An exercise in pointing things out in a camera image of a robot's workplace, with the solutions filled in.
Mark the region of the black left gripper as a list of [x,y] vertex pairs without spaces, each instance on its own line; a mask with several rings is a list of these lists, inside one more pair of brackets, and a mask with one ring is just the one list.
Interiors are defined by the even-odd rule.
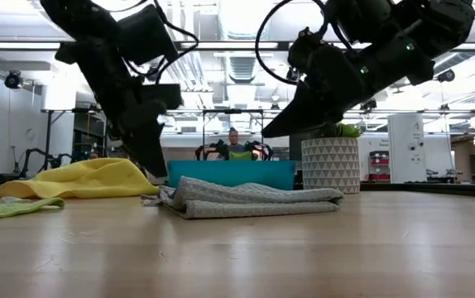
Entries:
[[160,116],[183,104],[178,84],[142,87],[129,73],[118,50],[97,41],[63,43],[55,58],[75,63],[108,119],[112,138],[122,141],[129,156],[155,177],[167,176],[161,148],[165,127]]

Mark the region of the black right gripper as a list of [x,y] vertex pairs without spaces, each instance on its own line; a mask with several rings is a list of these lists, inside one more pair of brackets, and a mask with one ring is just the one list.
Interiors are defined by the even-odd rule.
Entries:
[[344,51],[324,43],[308,59],[294,98],[262,134],[282,137],[337,123],[355,105],[410,76],[416,83],[432,79],[434,62],[407,53],[406,41],[388,41],[360,51]]

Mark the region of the grey microfiber towel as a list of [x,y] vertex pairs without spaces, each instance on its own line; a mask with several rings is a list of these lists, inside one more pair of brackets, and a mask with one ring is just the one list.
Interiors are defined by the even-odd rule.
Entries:
[[176,187],[160,186],[155,195],[142,195],[145,206],[163,206],[184,219],[222,219],[335,212],[343,193],[330,188],[278,190],[246,183],[217,185],[181,177]]

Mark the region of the yellow microfiber towel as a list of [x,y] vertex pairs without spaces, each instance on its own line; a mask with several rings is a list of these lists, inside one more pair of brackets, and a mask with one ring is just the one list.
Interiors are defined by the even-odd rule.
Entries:
[[98,158],[42,171],[0,185],[0,199],[102,199],[156,195],[159,188],[125,158]]

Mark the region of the succulent in patterned white pot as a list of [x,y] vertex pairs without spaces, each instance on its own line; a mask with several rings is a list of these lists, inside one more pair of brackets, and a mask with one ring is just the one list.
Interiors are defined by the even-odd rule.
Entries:
[[360,192],[358,138],[353,125],[328,124],[301,142],[301,170],[305,189],[331,188],[344,194]]

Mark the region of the person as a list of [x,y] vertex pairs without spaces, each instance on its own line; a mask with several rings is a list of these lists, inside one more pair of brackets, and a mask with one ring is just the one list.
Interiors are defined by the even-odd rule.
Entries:
[[229,151],[238,153],[245,152],[245,146],[239,142],[239,133],[234,127],[231,127],[228,132],[228,140]]

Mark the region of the red shelf unit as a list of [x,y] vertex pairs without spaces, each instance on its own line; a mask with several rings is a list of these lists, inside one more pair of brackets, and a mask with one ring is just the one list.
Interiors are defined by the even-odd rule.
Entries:
[[391,180],[389,161],[389,151],[371,151],[368,158],[367,179],[371,182],[389,182]]

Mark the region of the teal plastic bin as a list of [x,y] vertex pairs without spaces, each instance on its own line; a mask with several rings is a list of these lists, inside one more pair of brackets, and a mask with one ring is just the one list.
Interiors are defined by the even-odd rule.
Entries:
[[168,184],[176,187],[181,177],[205,180],[224,186],[246,183],[293,190],[294,161],[169,161]]

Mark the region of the black tall test frame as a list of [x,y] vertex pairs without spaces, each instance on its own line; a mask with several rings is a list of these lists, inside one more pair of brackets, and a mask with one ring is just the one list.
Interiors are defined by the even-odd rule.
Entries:
[[255,118],[254,115],[258,114],[261,117],[261,121],[259,122],[261,125],[261,129],[264,128],[265,112],[263,109],[240,109],[240,108],[203,109],[202,110],[203,127],[202,127],[202,145],[201,145],[202,150],[199,154],[199,159],[202,161],[205,161],[206,158],[208,157],[208,154],[205,152],[205,148],[207,147],[205,144],[205,136],[206,136],[205,126],[214,117],[218,116],[220,113],[227,114],[227,115],[248,113],[253,120],[257,120],[257,118]]

